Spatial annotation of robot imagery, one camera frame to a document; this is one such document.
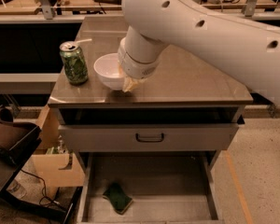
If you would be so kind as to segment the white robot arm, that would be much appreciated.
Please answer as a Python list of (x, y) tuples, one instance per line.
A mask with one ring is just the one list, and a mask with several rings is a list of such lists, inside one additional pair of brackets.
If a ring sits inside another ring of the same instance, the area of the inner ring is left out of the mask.
[(280, 107), (280, 27), (233, 17), (192, 0), (122, 0), (128, 32), (119, 64), (128, 77), (152, 75), (175, 45)]

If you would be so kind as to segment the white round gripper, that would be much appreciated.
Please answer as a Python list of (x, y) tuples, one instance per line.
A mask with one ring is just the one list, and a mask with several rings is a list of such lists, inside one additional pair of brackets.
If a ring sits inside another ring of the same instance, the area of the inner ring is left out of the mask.
[(144, 78), (150, 77), (160, 64), (160, 58), (152, 63), (141, 63), (134, 60), (126, 51), (126, 39), (120, 41), (118, 49), (119, 65), (127, 75), (124, 77), (122, 90), (132, 91), (145, 82)]

